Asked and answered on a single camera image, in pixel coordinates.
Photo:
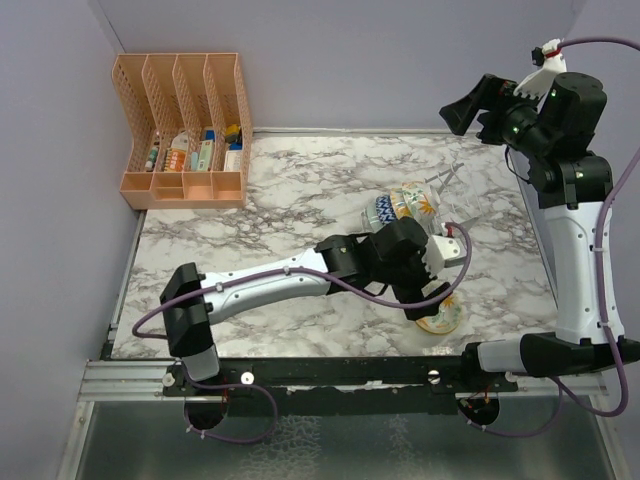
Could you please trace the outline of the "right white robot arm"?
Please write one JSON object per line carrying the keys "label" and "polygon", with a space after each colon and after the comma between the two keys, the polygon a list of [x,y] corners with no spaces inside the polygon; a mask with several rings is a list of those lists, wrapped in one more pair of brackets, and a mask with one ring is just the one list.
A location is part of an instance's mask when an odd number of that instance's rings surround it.
{"label": "right white robot arm", "polygon": [[516,93],[515,82],[484,75],[469,94],[441,108],[450,131],[462,136],[473,120],[478,139],[506,145],[529,161],[528,180],[549,230],[558,319],[554,331],[470,344],[461,383],[481,391],[496,372],[552,377],[594,373],[639,359],[616,311],[601,209],[613,189],[608,161],[589,144],[607,103],[602,83],[583,73],[560,73],[539,101]]}

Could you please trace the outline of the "yellow leaf patterned bowl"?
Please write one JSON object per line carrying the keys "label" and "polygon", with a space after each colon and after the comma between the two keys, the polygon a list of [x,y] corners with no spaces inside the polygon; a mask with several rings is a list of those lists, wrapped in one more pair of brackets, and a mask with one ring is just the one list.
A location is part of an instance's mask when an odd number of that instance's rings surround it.
{"label": "yellow leaf patterned bowl", "polygon": [[416,324],[429,334],[447,335],[456,330],[466,318],[466,310],[460,296],[453,293],[441,302],[435,315],[422,317]]}

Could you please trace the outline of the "teal ceramic bowl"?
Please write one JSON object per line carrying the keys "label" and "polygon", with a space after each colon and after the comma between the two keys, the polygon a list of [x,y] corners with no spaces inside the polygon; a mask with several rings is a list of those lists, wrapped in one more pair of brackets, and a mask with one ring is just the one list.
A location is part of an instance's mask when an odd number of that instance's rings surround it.
{"label": "teal ceramic bowl", "polygon": [[371,201],[361,213],[362,226],[365,231],[376,233],[380,231],[386,222],[378,215],[376,202]]}

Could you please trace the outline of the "blue orange floral bowl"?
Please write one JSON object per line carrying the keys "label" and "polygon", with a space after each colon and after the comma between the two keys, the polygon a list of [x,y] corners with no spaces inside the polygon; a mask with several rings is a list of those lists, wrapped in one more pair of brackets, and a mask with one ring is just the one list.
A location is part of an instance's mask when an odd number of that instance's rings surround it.
{"label": "blue orange floral bowl", "polygon": [[403,183],[400,187],[391,189],[389,197],[397,218],[425,220],[432,213],[425,190],[415,183]]}

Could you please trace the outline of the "red patterned bowl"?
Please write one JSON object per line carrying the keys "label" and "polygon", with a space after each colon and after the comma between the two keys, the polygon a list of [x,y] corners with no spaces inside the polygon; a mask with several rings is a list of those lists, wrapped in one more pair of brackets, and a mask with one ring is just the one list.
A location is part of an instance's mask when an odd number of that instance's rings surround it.
{"label": "red patterned bowl", "polygon": [[374,201],[376,216],[382,226],[386,226],[399,219],[395,212],[391,196],[388,194],[378,196]]}

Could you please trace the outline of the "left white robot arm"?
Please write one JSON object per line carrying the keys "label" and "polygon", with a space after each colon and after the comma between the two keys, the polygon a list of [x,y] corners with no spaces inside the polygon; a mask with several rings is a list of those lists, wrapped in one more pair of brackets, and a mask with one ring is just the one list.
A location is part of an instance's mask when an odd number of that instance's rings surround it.
{"label": "left white robot arm", "polygon": [[429,235],[414,219],[393,221],[376,232],[331,235],[299,254],[271,264],[226,273],[201,273],[194,263],[178,267],[160,295],[169,351],[186,367],[186,382],[206,395],[220,385],[211,328],[239,313],[283,300],[332,295],[372,283],[392,288],[405,316],[434,315],[423,288],[462,252],[453,238]]}

